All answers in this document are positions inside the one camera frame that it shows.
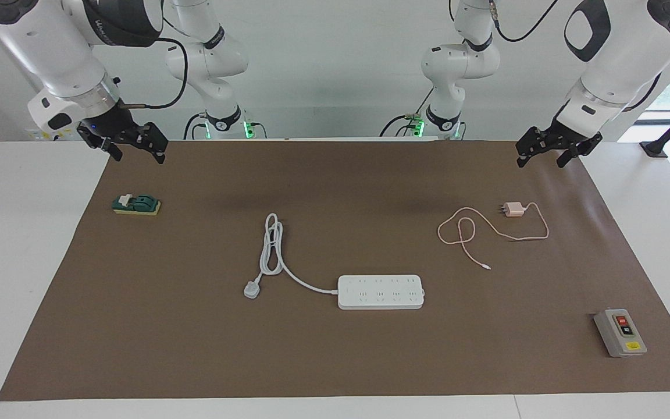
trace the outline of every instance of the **power strip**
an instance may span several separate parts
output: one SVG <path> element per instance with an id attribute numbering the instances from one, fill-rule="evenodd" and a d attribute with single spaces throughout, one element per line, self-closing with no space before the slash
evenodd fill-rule
<path id="1" fill-rule="evenodd" d="M 417 310 L 425 296 L 417 275 L 343 275 L 337 293 L 343 310 Z"/>

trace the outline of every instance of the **yellow base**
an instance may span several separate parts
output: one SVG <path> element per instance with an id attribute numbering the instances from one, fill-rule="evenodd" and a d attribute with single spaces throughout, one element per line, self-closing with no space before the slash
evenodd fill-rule
<path id="1" fill-rule="evenodd" d="M 122 209 L 117 209 L 117 210 L 114 209 L 112 211 L 115 212 L 116 214 L 122 214 L 122 215 L 151 215 L 151 216 L 154 216 L 154 215 L 157 215 L 157 213 L 159 213 L 159 208 L 160 207 L 162 207 L 162 202 L 157 201 L 156 209 L 154 210 L 154 212 L 123 211 Z"/>

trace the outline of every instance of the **gray switch box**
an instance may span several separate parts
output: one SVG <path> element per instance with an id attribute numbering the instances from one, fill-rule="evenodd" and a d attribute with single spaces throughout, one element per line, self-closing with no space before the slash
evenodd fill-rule
<path id="1" fill-rule="evenodd" d="M 609 355 L 614 358 L 643 355 L 648 352 L 640 332 L 627 310 L 604 310 L 593 316 Z"/>

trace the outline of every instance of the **green led light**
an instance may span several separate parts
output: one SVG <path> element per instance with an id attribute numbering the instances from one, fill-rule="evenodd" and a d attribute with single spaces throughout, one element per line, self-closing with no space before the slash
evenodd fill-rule
<path id="1" fill-rule="evenodd" d="M 418 124 L 415 125 L 415 130 L 413 131 L 415 136 L 423 136 L 423 130 L 425 130 L 426 124 L 423 121 L 418 121 Z"/>
<path id="2" fill-rule="evenodd" d="M 247 138 L 253 138 L 255 136 L 255 129 L 250 125 L 250 122 L 245 121 L 244 122 L 244 130 L 245 130 L 245 135 L 247 135 Z"/>

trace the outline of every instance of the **switch box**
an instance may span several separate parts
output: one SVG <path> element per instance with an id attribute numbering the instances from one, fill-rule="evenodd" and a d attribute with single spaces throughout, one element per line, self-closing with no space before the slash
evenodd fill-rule
<path id="1" fill-rule="evenodd" d="M 593 316 L 609 355 L 614 358 L 643 355 L 648 352 L 640 332 L 627 310 L 604 310 Z"/>
<path id="2" fill-rule="evenodd" d="M 417 310 L 425 296 L 417 275 L 343 275 L 337 292 L 343 310 Z"/>

